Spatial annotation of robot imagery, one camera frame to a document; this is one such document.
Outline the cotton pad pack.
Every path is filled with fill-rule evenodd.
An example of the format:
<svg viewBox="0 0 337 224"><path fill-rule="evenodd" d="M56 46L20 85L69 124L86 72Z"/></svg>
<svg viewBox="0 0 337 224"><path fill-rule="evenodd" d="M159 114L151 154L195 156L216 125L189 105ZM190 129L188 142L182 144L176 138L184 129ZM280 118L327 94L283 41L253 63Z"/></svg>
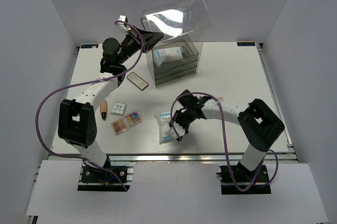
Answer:
<svg viewBox="0 0 337 224"><path fill-rule="evenodd" d="M154 62L156 66L160 66L162 63L174 62L183 59L182 47L168 47L157 49L154 51Z"/></svg>
<svg viewBox="0 0 337 224"><path fill-rule="evenodd" d="M168 132L170 130L169 123L171 121L170 112L165 110L159 110L154 113L154 117L156 118L159 127L159 143L165 144L173 142L174 139L172 139L168 135Z"/></svg>

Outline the clear acrylic drawer organizer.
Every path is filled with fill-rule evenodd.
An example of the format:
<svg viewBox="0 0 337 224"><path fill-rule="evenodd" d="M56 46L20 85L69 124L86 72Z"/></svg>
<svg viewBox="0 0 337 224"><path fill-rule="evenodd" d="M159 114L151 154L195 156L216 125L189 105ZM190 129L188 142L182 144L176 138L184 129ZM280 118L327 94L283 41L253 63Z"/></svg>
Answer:
<svg viewBox="0 0 337 224"><path fill-rule="evenodd" d="M198 72L205 30L214 25L204 0L182 0L143 11L143 28L164 37L146 54L156 87ZM156 66L154 51L182 47L183 59Z"/></svg>

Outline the beige foundation bottle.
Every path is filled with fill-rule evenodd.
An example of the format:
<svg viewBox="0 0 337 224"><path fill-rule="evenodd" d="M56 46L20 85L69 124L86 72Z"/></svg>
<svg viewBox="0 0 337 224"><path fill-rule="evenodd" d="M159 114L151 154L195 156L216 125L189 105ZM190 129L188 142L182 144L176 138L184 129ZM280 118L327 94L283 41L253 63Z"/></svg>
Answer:
<svg viewBox="0 0 337 224"><path fill-rule="evenodd" d="M107 112L108 112L108 105L107 105L107 101L104 100L100 105L100 113L101 113L101 118L103 120L106 120Z"/></svg>

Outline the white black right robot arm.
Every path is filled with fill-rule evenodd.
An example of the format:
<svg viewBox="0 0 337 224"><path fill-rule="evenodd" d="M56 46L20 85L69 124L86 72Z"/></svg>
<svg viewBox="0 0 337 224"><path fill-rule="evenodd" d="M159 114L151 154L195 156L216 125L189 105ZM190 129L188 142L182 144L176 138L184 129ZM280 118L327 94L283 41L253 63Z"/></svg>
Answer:
<svg viewBox="0 0 337 224"><path fill-rule="evenodd" d="M177 101L183 108L174 112L169 123L167 134L172 139L181 141L188 134L190 124L198 119L224 119L241 127L249 142L237 164L238 176L244 181L256 176L258 165L285 129L283 122L261 99L246 105L220 101L205 94L197 97L185 90Z"/></svg>

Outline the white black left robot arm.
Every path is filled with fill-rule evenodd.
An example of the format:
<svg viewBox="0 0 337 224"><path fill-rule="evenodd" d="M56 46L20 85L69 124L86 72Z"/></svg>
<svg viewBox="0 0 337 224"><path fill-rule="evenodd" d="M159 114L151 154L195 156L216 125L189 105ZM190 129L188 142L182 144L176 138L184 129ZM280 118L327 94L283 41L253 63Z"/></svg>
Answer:
<svg viewBox="0 0 337 224"><path fill-rule="evenodd" d="M102 44L102 58L98 82L91 84L82 94L60 104L58 136L78 150L87 165L94 167L93 175L99 181L111 176L108 156L97 141L95 112L107 96L124 81L127 68L123 65L137 51L147 53L162 38L162 32L149 32L131 27L119 43L107 38Z"/></svg>

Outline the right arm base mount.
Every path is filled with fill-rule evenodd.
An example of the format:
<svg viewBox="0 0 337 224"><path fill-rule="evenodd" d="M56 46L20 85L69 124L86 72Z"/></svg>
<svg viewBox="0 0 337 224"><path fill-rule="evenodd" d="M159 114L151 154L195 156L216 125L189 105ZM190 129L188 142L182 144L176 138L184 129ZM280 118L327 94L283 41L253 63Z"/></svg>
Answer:
<svg viewBox="0 0 337 224"><path fill-rule="evenodd" d="M247 175L243 171L239 170L235 165L232 165L231 168L238 186L241 189L245 189L254 177L255 172L252 172L251 175ZM219 166L219 171L216 175L220 179L222 195L271 194L270 185L264 185L269 182L269 174L265 165L262 165L253 185L245 192L240 192L235 187L230 177L229 169L226 165Z"/></svg>

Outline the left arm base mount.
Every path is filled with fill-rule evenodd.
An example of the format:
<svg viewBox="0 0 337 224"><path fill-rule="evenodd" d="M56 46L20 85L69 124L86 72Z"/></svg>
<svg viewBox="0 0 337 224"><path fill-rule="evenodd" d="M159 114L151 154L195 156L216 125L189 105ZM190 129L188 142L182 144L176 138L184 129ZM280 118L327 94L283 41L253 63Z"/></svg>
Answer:
<svg viewBox="0 0 337 224"><path fill-rule="evenodd" d="M126 192L132 182L132 165L112 165L115 175L98 168L83 164L80 172L78 191Z"/></svg>

